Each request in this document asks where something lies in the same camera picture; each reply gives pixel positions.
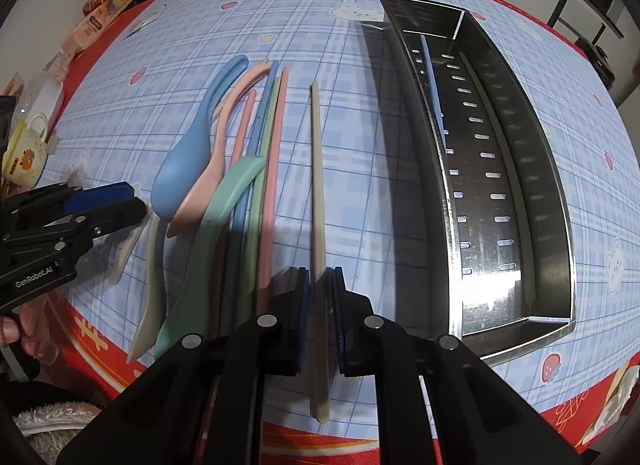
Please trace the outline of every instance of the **table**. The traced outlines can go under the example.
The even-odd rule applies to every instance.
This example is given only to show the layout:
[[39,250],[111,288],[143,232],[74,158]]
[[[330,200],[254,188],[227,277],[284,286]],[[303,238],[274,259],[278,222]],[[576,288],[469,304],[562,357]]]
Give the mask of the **table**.
[[[558,165],[574,237],[578,323],[568,336],[494,370],[581,449],[616,372],[620,376],[640,359],[638,163],[606,89],[573,45],[499,0],[434,1],[473,13],[526,91]],[[101,43],[100,49],[108,48],[68,102],[57,125],[60,145],[40,183],[64,180],[70,164],[85,156],[85,185],[127,180],[139,183],[141,197],[148,198],[159,164],[187,129],[217,70],[237,54],[251,63],[268,55],[290,67],[274,274],[310,264],[308,87],[315,79],[327,264],[342,266],[346,286],[368,295],[377,313],[414,333],[424,330],[427,246],[414,147],[385,42],[378,30],[358,23],[382,18],[379,1],[155,0],[141,15],[163,5],[161,18],[135,35],[125,38],[125,30],[110,45]],[[238,122],[236,114],[227,155]],[[153,362],[148,353],[139,363],[124,363],[145,293],[145,240],[146,232],[117,286],[104,276],[119,250],[107,239],[79,263],[78,280],[62,291],[68,303],[50,301],[61,322],[54,329],[70,337],[82,359],[65,354],[108,396]],[[189,242],[179,236],[166,244],[170,295],[180,288]],[[410,311],[396,310],[396,293],[411,298]],[[292,455],[352,463],[352,453],[361,453],[359,463],[375,463],[372,377],[336,374],[331,422],[320,426],[309,416],[310,370],[303,368],[301,377],[271,380],[264,408],[268,463]]]

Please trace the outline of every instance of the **metal tray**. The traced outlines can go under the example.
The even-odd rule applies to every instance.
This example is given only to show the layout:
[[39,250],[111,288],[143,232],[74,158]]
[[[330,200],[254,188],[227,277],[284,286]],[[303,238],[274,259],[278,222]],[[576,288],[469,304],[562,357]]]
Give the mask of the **metal tray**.
[[380,1],[418,158],[429,335],[461,337],[490,363],[549,344],[575,327],[575,264],[540,121],[469,12]]

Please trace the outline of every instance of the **yellow cup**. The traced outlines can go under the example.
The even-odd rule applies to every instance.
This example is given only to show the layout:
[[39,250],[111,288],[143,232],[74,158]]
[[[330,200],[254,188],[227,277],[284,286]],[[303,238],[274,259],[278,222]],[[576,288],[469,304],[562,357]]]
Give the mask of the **yellow cup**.
[[[36,119],[44,123],[41,133],[31,129]],[[46,116],[35,114],[27,121],[18,121],[2,159],[2,176],[24,189],[35,187],[47,161],[46,137]]]

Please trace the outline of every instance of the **silver screw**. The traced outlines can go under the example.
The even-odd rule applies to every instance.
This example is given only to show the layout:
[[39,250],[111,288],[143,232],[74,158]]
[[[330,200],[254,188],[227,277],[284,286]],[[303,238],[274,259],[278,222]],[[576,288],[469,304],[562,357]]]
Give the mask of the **silver screw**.
[[438,344],[440,344],[441,348],[451,351],[458,347],[458,339],[452,335],[443,335],[438,340]]
[[200,346],[201,342],[202,342],[202,337],[200,337],[200,335],[197,335],[195,333],[191,333],[189,335],[182,337],[182,347],[187,348],[188,350],[197,348],[198,346]]
[[278,322],[278,318],[275,315],[271,315],[270,313],[265,313],[264,315],[260,315],[258,317],[258,326],[261,328],[270,328],[271,326],[275,326]]
[[382,328],[382,325],[385,323],[385,320],[379,315],[369,315],[369,317],[365,317],[364,326],[367,328],[371,328],[372,330],[377,330],[378,328]]

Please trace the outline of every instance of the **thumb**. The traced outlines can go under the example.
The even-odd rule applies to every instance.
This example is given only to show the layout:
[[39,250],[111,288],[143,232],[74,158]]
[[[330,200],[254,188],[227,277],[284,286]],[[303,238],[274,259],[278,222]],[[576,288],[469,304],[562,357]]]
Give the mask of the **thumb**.
[[20,338],[18,325],[10,318],[0,315],[0,344],[7,345]]

